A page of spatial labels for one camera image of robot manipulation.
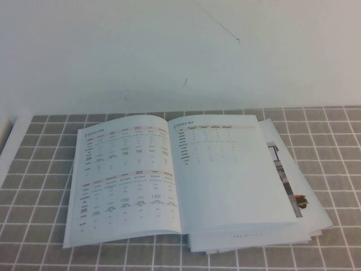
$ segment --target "paper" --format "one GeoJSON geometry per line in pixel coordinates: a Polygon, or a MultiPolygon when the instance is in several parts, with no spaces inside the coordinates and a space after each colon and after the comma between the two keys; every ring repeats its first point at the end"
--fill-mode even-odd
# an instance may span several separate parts
{"type": "Polygon", "coordinates": [[[183,233],[295,222],[255,116],[187,116],[168,126],[183,233]]]}
{"type": "Polygon", "coordinates": [[[64,247],[159,230],[181,232],[167,122],[133,116],[79,130],[64,247]]]}

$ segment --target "table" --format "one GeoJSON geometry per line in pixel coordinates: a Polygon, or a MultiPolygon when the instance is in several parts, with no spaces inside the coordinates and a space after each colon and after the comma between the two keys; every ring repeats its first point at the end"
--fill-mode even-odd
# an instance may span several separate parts
{"type": "Polygon", "coordinates": [[[361,270],[361,106],[147,114],[204,113],[271,118],[335,227],[308,244],[210,256],[180,235],[62,249],[77,130],[126,114],[34,116],[0,189],[0,270],[361,270]]]}

